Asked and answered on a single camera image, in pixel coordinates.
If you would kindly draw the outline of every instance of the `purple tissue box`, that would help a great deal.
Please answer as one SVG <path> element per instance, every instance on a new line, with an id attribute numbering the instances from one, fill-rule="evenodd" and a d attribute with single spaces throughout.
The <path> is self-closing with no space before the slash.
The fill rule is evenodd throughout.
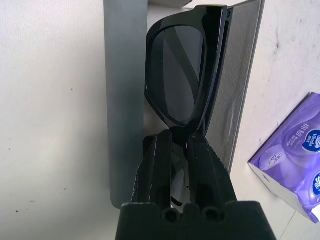
<path id="1" fill-rule="evenodd" d="M 249 161 L 271 192 L 320 220 L 320 94 L 311 95 Z"/>

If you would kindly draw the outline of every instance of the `white table surface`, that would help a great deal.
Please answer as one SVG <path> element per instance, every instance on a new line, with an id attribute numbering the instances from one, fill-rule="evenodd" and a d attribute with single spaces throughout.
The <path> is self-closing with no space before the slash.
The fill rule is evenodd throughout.
<path id="1" fill-rule="evenodd" d="M 319 11 L 316 0 L 266 1 L 231 171 L 238 199 L 260 202 L 282 240 L 318 239 L 320 227 L 247 161 L 307 93 L 320 93 Z M 2 240 L 115 238 L 103 17 L 102 0 L 0 1 Z"/>

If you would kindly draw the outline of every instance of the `dark tinted lens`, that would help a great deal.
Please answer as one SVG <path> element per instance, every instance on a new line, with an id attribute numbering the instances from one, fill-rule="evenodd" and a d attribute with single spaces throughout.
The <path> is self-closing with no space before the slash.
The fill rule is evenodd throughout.
<path id="1" fill-rule="evenodd" d="M 162 111 L 184 125 L 195 108 L 204 52 L 201 33 L 190 26 L 167 28 L 152 43 L 148 90 Z"/>

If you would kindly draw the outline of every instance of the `sunglasses frame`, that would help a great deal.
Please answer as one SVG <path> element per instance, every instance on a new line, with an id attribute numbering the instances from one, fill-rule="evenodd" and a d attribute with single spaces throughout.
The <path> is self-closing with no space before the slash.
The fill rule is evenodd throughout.
<path id="1" fill-rule="evenodd" d="M 232 9 L 228 9 L 227 6 L 200 5 L 193 10 L 171 15 L 158 21 L 147 34 L 145 98 L 155 113 L 169 127 L 172 133 L 172 141 L 180 146 L 186 144 L 191 134 L 200 132 L 205 136 L 208 131 L 221 80 L 231 18 Z M 198 94 L 191 118 L 187 124 L 176 121 L 165 112 L 149 90 L 152 82 L 149 76 L 153 42 L 162 31 L 177 26 L 197 29 L 203 37 L 205 46 Z"/>

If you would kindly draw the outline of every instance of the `sunglasses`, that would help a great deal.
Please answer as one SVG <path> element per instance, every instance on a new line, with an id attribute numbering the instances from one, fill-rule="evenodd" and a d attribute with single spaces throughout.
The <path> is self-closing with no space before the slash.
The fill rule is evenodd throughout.
<path id="1" fill-rule="evenodd" d="M 145 198 L 150 184 L 147 176 L 152 171 L 153 179 L 158 179 L 152 184 L 153 189 L 163 180 L 154 196 L 166 196 L 165 201 L 154 200 L 158 206 L 171 204 L 182 212 L 184 204 L 196 199 L 192 191 L 196 187 L 190 189 L 193 183 L 189 174 L 192 178 L 193 169 L 189 168 L 196 161 L 188 157 L 188 144 L 194 144 L 189 138 L 203 141 L 208 131 L 231 20 L 232 9 L 227 6 L 200 5 L 168 16 L 149 30 L 145 97 L 169 130 L 144 139 L 144 161 L 137 173 L 133 202 L 148 200 Z M 159 164 L 156 171 L 148 163 L 153 163 L 153 168 Z"/>

